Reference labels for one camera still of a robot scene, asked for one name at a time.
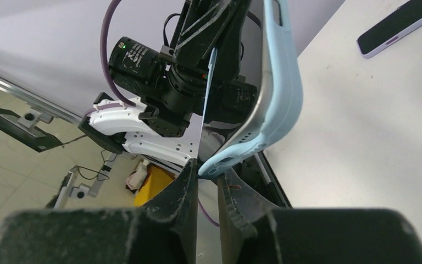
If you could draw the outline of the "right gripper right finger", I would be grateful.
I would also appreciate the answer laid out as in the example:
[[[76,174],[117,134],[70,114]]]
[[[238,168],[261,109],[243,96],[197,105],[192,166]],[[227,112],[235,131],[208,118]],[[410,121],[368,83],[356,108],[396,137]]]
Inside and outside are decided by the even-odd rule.
[[[422,243],[397,211],[279,207],[232,170],[218,190],[223,263],[422,263]]]

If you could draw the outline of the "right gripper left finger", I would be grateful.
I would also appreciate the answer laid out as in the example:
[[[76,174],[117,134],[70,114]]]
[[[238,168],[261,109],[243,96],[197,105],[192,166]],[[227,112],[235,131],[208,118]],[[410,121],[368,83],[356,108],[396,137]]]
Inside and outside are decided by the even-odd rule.
[[[0,263],[195,263],[197,160],[140,207],[18,211],[0,226]]]

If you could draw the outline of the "light blue phone case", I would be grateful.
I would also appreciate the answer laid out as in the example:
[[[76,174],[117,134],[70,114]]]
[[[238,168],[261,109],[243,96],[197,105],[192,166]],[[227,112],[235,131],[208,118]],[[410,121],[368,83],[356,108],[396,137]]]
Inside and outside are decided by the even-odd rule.
[[[303,88],[287,1],[264,1],[262,83],[247,120],[198,170],[214,180],[287,135],[302,110]]]

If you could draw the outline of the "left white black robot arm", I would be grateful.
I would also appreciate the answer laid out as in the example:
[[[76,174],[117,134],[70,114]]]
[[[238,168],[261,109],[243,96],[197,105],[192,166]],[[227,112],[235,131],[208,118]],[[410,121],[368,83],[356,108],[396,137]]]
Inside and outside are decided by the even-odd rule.
[[[124,89],[146,104],[141,122],[161,136],[178,138],[191,115],[202,115],[205,106],[211,108],[205,122],[244,121],[257,97],[255,86],[238,79],[250,1],[186,1],[161,52],[122,37],[108,53],[108,30],[118,5],[111,1],[103,19],[102,70],[120,102],[135,105],[120,93]]]

